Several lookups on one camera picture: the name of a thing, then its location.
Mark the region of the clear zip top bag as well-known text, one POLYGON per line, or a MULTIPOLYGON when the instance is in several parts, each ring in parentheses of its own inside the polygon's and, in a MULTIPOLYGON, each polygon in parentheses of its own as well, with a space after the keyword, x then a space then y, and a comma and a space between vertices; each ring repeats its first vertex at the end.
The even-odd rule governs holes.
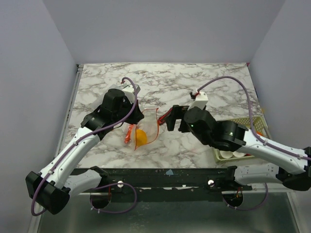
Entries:
POLYGON ((144 114, 144 119, 141 120, 136 125, 136 129, 141 129, 146 132, 148 142, 146 145, 143 145, 141 147, 136 147, 136 142, 130 142, 129 144, 125 144, 125 134, 126 134, 126 128, 130 124, 125 123, 124 126, 122 126, 122 130, 124 132, 124 139, 123 142, 127 147, 130 147, 132 150, 140 150, 142 148, 148 147, 151 143, 155 142, 159 135, 159 124, 158 124, 158 110, 159 107, 155 106, 147 106, 141 110, 141 112, 144 114))

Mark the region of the yellow toy bell pepper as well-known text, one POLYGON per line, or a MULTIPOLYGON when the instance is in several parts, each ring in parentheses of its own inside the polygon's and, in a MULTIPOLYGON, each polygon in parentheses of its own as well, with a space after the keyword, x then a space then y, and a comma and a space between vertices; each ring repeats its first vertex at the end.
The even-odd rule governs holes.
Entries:
POLYGON ((141 130, 141 129, 136 129, 136 131, 135 131, 135 142, 136 142, 137 148, 141 147, 143 145, 146 145, 148 142, 146 132, 141 130))

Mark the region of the orange toy carrot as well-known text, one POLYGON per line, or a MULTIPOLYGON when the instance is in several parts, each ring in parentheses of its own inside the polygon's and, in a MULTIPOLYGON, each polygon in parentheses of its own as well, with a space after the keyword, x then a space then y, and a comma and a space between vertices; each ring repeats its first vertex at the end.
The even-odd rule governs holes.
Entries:
POLYGON ((129 144, 130 142, 133 142, 133 141, 135 142, 135 140, 136 140, 136 125, 131 124, 131 125, 127 126, 125 132, 126 132, 125 139, 124 139, 125 144, 129 144))

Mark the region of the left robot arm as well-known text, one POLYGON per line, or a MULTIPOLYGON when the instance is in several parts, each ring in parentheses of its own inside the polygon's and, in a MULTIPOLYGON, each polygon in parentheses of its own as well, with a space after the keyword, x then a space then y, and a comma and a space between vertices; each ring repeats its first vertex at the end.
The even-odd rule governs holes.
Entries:
POLYGON ((77 176, 72 175, 72 172, 81 159, 116 125, 124 122, 137 124, 144 118, 138 106, 139 91, 138 85, 108 89, 102 103, 84 117, 70 143, 38 173, 31 171, 26 176, 33 216, 38 215, 35 204, 55 215, 64 209, 70 197, 88 189, 102 192, 107 187, 123 188, 126 185, 122 180, 110 181, 108 175, 97 167, 77 176))

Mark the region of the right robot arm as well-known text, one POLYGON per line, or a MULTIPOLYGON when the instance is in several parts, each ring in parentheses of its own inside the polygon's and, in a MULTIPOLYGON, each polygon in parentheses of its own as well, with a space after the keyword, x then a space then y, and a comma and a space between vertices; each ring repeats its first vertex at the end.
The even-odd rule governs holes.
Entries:
POLYGON ((311 149, 295 149, 258 135, 249 128, 230 120, 216 121, 199 107, 172 107, 165 117, 168 131, 173 131, 176 120, 179 131, 192 133, 203 145, 221 151, 239 152, 267 161, 257 166, 238 166, 224 177, 224 186, 235 190, 253 183, 279 183, 295 191, 311 187, 311 149))

